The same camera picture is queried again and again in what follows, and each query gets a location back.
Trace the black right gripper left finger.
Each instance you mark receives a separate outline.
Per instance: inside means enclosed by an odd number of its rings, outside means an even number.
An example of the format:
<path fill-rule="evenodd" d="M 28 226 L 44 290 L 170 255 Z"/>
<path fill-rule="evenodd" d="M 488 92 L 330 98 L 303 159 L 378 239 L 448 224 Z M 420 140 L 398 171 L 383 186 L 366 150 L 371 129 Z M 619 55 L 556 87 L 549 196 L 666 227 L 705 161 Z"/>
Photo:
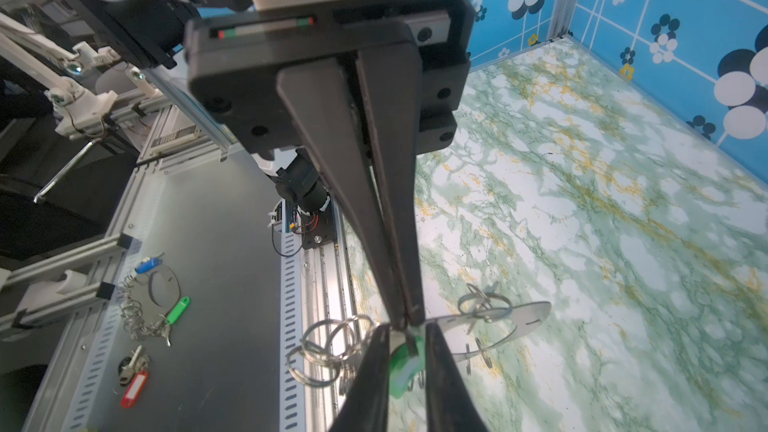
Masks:
<path fill-rule="evenodd" d="M 330 432 L 384 432 L 389 403 L 390 328 L 378 326 Z"/>

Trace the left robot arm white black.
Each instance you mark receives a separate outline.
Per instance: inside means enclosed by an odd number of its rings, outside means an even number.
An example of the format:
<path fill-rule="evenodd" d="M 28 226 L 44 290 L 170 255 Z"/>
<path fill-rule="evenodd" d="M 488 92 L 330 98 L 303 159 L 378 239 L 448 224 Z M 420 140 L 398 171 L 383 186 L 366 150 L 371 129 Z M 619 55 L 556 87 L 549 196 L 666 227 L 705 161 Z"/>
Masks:
<path fill-rule="evenodd" d="M 204 115 L 250 152 L 301 147 L 361 239 L 397 329 L 425 305 L 418 155 L 455 134 L 469 0 L 65 0 L 127 61 L 178 65 Z"/>

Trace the green key tag with key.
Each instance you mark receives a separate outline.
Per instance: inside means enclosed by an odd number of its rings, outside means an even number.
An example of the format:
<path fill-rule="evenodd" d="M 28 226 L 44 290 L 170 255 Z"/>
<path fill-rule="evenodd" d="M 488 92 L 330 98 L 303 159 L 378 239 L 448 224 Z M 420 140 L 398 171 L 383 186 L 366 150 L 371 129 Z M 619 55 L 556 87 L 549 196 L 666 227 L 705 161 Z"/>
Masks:
<path fill-rule="evenodd" d="M 415 338 L 416 353 L 413 354 L 407 342 L 402 343 L 390 355 L 389 394 L 399 399 L 406 391 L 413 389 L 412 382 L 426 368 L 424 338 Z"/>

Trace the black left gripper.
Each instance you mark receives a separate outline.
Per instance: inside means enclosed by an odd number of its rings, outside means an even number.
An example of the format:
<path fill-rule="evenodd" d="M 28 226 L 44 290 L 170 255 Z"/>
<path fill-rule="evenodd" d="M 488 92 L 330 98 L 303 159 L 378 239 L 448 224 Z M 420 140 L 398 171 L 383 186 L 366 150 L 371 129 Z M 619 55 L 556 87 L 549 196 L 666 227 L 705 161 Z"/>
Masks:
<path fill-rule="evenodd" d="M 251 153 L 305 146 L 399 329 L 425 321 L 416 150 L 453 140 L 474 20 L 469 0 L 336 0 L 185 28 L 193 97 Z"/>

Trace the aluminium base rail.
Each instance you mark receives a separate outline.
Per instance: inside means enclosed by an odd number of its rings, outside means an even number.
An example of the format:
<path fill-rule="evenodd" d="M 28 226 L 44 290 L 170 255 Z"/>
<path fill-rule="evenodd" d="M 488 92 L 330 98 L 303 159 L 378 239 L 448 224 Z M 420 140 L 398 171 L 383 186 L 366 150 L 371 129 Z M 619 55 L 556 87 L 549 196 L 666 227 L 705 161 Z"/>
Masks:
<path fill-rule="evenodd" d="M 343 222 L 341 214 L 335 211 L 336 240 L 306 249 L 299 235 L 289 230 L 291 213 L 285 203 L 281 204 L 280 218 L 273 227 L 280 258 L 279 429 L 325 431 L 344 401 L 340 383 L 322 389 L 303 385 L 291 375 L 293 369 L 325 380 L 331 374 L 301 354 L 289 353 L 314 323 L 324 319 L 344 320 L 355 313 Z"/>

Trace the remote handset on bench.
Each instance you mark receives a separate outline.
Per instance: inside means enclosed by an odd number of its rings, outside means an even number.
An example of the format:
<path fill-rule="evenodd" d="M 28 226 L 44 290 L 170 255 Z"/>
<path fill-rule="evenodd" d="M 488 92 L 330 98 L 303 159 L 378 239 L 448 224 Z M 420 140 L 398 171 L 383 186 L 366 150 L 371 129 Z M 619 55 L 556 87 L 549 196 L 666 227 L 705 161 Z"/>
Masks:
<path fill-rule="evenodd" d="M 153 140 L 151 142 L 151 150 L 158 153 L 168 151 L 194 142 L 199 138 L 200 134 L 201 131 L 195 125 L 191 125 Z"/>

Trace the steel key organizer plate with rings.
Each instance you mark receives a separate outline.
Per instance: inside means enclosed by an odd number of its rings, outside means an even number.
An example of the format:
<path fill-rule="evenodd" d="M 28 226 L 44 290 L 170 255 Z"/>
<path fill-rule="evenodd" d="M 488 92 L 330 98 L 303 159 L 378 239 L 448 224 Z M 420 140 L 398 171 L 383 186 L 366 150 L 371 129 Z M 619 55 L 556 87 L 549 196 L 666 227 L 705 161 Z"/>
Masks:
<path fill-rule="evenodd" d="M 495 286 L 485 290 L 469 283 L 468 293 L 457 301 L 458 312 L 428 319 L 425 324 L 437 324 L 443 333 L 458 329 L 467 335 L 473 333 L 478 323 L 502 326 L 506 334 L 498 341 L 485 345 L 479 339 L 475 346 L 467 346 L 463 351 L 450 350 L 455 362 L 466 362 L 475 357 L 481 357 L 487 366 L 491 365 L 488 352 L 520 339 L 537 330 L 552 311 L 548 301 L 530 302 L 515 305 L 507 296 L 498 293 Z M 361 362 L 369 347 L 371 336 L 375 329 L 382 325 L 370 316 L 355 314 L 344 320 L 324 319 L 308 327 L 300 339 L 300 344 L 289 354 L 301 354 L 317 366 L 328 370 L 331 377 L 312 378 L 295 369 L 291 375 L 305 386 L 321 389 L 342 384 L 343 395 L 351 389 L 352 382 L 360 370 Z M 391 353 L 404 342 L 407 342 L 412 353 L 416 353 L 415 338 L 423 337 L 425 344 L 425 329 L 403 334 L 403 341 L 394 347 Z M 420 387 L 426 383 L 425 370 L 413 380 Z"/>

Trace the green key tag on bench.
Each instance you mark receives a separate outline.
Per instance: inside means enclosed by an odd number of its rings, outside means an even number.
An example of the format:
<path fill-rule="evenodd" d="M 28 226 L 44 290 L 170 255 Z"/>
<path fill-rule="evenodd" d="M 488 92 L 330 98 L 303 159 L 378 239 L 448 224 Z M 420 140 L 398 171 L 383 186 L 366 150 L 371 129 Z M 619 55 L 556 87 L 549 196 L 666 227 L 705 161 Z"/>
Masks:
<path fill-rule="evenodd" d="M 188 296 L 182 297 L 165 317 L 166 323 L 168 325 L 174 325 L 187 310 L 190 303 L 191 299 Z"/>

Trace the blue tool on bench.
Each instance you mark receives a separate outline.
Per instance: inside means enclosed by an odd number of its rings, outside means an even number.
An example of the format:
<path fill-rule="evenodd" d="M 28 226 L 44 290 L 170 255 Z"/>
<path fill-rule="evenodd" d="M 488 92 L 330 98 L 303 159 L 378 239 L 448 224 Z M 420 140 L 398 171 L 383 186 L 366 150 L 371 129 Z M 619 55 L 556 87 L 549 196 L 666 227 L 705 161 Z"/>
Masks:
<path fill-rule="evenodd" d="M 162 256 L 163 254 L 144 258 L 134 268 L 135 273 L 137 275 L 142 275 L 159 267 L 162 264 Z"/>

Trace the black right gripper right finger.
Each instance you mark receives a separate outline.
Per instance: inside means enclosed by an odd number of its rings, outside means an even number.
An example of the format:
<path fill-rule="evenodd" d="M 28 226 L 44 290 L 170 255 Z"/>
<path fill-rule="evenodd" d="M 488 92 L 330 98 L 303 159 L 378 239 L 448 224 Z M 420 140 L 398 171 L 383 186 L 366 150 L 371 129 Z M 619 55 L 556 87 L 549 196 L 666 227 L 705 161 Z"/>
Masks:
<path fill-rule="evenodd" d="M 427 430 L 487 431 L 448 343 L 435 323 L 425 325 L 425 403 Z"/>

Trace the red key tag on bench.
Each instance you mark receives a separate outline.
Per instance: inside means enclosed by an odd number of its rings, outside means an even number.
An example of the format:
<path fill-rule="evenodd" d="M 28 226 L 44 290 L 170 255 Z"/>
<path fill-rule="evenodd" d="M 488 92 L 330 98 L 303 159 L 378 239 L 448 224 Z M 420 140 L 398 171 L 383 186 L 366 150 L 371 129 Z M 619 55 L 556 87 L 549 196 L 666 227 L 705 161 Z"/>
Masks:
<path fill-rule="evenodd" d="M 131 383 L 127 387 L 127 390 L 121 399 L 120 404 L 122 408 L 129 409 L 135 405 L 147 383 L 148 378 L 149 373 L 147 370 L 142 370 L 134 375 Z"/>

